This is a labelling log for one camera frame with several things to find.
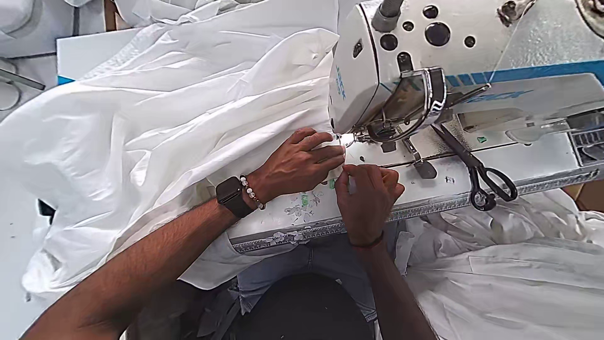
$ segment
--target finger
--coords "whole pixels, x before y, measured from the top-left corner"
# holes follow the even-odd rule
[[[300,149],[303,151],[310,151],[321,143],[331,142],[333,140],[332,135],[327,132],[318,132],[314,135],[305,137],[298,145],[300,145]]]
[[[382,179],[382,172],[379,170],[377,165],[363,164],[359,166],[367,169],[369,180],[375,189],[383,189],[386,191],[386,186],[384,185],[384,181]]]
[[[379,170],[382,173],[382,181],[384,182],[386,189],[388,189],[391,194],[394,194],[394,189],[399,181],[399,173],[392,169],[379,168]]]
[[[356,187],[358,189],[357,191],[359,191],[361,188],[371,188],[373,186],[371,184],[371,180],[369,179],[369,174],[363,166],[346,164],[344,165],[344,170],[355,178]]]
[[[308,136],[312,136],[316,134],[315,129],[313,128],[300,128],[294,131],[294,133],[286,140],[289,144],[297,144],[302,142],[302,140]]]
[[[405,187],[402,184],[396,183],[396,186],[394,187],[394,194],[392,196],[393,201],[398,200],[403,192],[405,192]]]
[[[326,160],[323,160],[318,165],[321,167],[323,171],[333,170],[344,163],[344,155],[337,155],[336,157],[332,157]]]
[[[318,163],[324,159],[330,159],[344,154],[344,148],[339,145],[323,146],[322,148],[311,150],[308,152],[312,156],[312,160]]]
[[[348,172],[342,171],[335,183],[336,196],[342,197],[349,195],[348,192]]]

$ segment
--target black watch strap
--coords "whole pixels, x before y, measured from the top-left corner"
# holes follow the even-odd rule
[[[243,185],[237,177],[228,178],[216,186],[216,200],[239,218],[254,211],[243,200]]]

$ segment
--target ruler scale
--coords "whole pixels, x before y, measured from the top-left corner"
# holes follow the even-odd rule
[[[532,194],[564,186],[585,183],[604,177],[604,165],[590,166],[582,169],[561,172],[559,174],[532,178],[516,183],[519,195]],[[470,205],[469,193],[455,195],[453,197],[430,199],[399,204],[394,207],[387,222],[404,220],[406,218],[418,217],[436,212],[443,212]],[[305,243],[313,238],[328,235],[346,233],[344,223],[340,218],[317,221],[302,224],[296,230],[277,231],[273,236],[259,238],[258,240],[241,241],[235,238],[231,240],[233,248],[238,253],[246,253],[254,250],[266,249],[282,244]]]

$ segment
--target hand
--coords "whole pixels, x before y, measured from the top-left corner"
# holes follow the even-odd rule
[[[314,189],[330,170],[344,163],[342,146],[313,150],[332,140],[329,133],[312,128],[295,131],[261,167],[247,176],[250,188],[262,203],[280,195]]]
[[[349,176],[356,185],[352,194]],[[405,191],[398,180],[398,172],[377,165],[344,165],[335,183],[336,195],[352,245],[371,244],[380,237],[392,205]]]

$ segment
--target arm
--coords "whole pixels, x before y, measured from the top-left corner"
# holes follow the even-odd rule
[[[349,176],[356,192],[349,193]],[[345,165],[336,182],[338,206],[350,242],[369,276],[382,337],[389,339],[436,339],[434,331],[417,305],[413,293],[378,240],[392,205],[405,188],[398,184],[396,171],[375,165]]]
[[[328,133],[296,131],[266,163],[248,175],[266,203],[313,189],[344,162]],[[255,203],[244,197],[250,207]],[[108,261],[53,304],[22,339],[117,339],[153,292],[178,277],[237,218],[216,199],[194,208]]]

